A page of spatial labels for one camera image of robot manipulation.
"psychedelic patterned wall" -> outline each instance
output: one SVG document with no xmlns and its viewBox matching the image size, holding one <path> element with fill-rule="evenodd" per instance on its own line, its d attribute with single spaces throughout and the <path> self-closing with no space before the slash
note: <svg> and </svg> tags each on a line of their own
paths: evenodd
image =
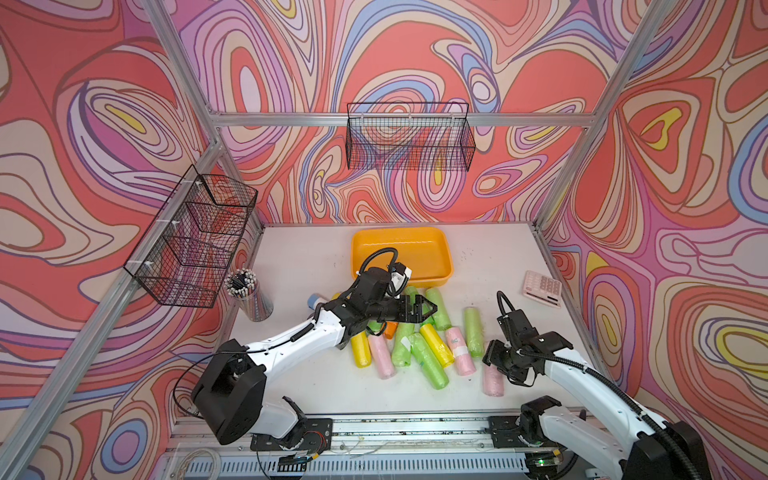
<svg viewBox="0 0 768 480">
<path fill-rule="evenodd" d="M 466 100 L 592 111 L 644 2 L 190 0 L 170 12 L 211 107 Z M 350 172 L 344 128 L 222 131 L 264 223 L 530 221 L 578 129 L 478 127 L 468 173 Z"/>
<path fill-rule="evenodd" d="M 350 171 L 346 128 L 223 131 L 264 223 L 529 221 L 580 129 L 475 129 L 466 171 Z"/>
<path fill-rule="evenodd" d="M 207 145 L 139 4 L 78 5 L 0 2 L 0 441 Z M 226 307 L 136 295 L 29 478 L 146 478 Z"/>
<path fill-rule="evenodd" d="M 679 2 L 545 233 L 614 379 L 768 478 L 768 5 Z"/>
<path fill-rule="evenodd" d="M 243 266 L 255 235 L 246 230 L 235 256 Z M 112 330 L 28 468 L 25 480 L 154 478 L 170 431 L 182 415 L 171 400 L 179 375 L 211 353 L 233 305 L 220 293 L 213 309 L 158 306 L 134 300 Z M 201 369 L 177 396 L 187 408 Z"/>
<path fill-rule="evenodd" d="M 645 12 L 621 0 L 167 2 L 215 111 L 464 98 L 592 111 Z"/>
</svg>

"pencil holder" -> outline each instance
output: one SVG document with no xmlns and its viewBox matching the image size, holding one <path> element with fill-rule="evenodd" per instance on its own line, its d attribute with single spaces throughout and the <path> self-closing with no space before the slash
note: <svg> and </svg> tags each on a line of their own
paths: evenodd
<svg viewBox="0 0 768 480">
<path fill-rule="evenodd" d="M 272 302 L 261 290 L 259 280 L 256 280 L 252 271 L 239 269 L 227 276 L 224 285 L 252 322 L 263 322 L 272 314 Z"/>
</svg>

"black wire mesh basket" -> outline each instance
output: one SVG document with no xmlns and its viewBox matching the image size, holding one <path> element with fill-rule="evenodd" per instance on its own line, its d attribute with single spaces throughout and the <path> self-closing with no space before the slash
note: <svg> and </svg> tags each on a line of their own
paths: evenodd
<svg viewBox="0 0 768 480">
<path fill-rule="evenodd" d="M 197 174 L 192 182 L 147 256 L 125 268 L 160 305 L 212 308 L 257 191 L 225 175 Z"/>
<path fill-rule="evenodd" d="M 464 170 L 475 155 L 469 104 L 356 102 L 346 106 L 350 170 Z"/>
</svg>

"green wrapped roll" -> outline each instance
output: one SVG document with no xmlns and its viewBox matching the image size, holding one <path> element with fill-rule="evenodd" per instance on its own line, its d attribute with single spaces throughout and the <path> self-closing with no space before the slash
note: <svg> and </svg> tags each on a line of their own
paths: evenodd
<svg viewBox="0 0 768 480">
<path fill-rule="evenodd" d="M 408 341 L 411 343 L 411 353 L 416 357 L 416 361 L 422 366 L 422 372 L 432 384 L 435 390 L 444 389 L 448 385 L 448 376 L 440 366 L 435 354 L 432 353 L 432 349 L 429 348 L 427 341 L 421 333 L 413 333 L 408 336 Z"/>
<path fill-rule="evenodd" d="M 472 357 L 479 359 L 485 355 L 485 345 L 483 341 L 482 322 L 480 321 L 480 310 L 473 306 L 464 309 L 464 335 L 467 337 L 467 348 Z"/>
<path fill-rule="evenodd" d="M 411 349 L 407 347 L 402 339 L 413 334 L 416 325 L 413 323 L 400 322 L 395 331 L 395 348 L 392 350 L 392 364 L 394 366 L 408 366 L 411 364 Z"/>
<path fill-rule="evenodd" d="M 405 295 L 408 295 L 408 301 L 411 303 L 411 306 L 413 306 L 416 303 L 416 295 L 419 295 L 419 291 L 416 289 L 415 286 L 408 285 L 405 290 L 403 290 L 403 293 Z M 428 309 L 425 307 L 422 307 L 422 313 L 427 312 Z M 432 319 L 432 317 L 429 317 L 426 319 L 422 324 L 428 323 L 430 325 L 435 325 L 435 320 Z"/>
<path fill-rule="evenodd" d="M 444 332 L 451 328 L 453 325 L 451 325 L 451 319 L 448 317 L 448 311 L 445 309 L 445 303 L 442 301 L 440 290 L 429 288 L 424 293 L 424 296 L 427 300 L 437 305 L 437 313 L 431 317 L 435 320 L 435 329 L 439 332 Z"/>
</svg>

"orange plastic tray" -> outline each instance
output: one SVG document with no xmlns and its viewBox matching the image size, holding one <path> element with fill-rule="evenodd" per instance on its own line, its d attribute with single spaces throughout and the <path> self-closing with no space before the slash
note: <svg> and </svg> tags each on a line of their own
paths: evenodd
<svg viewBox="0 0 768 480">
<path fill-rule="evenodd" d="M 409 285 L 416 288 L 445 285 L 453 275 L 451 250 L 445 234 L 434 227 L 376 228 L 361 230 L 352 238 L 352 277 L 371 253 L 395 247 L 397 260 L 413 271 Z M 375 258 L 369 266 L 386 268 L 392 254 Z"/>
</svg>

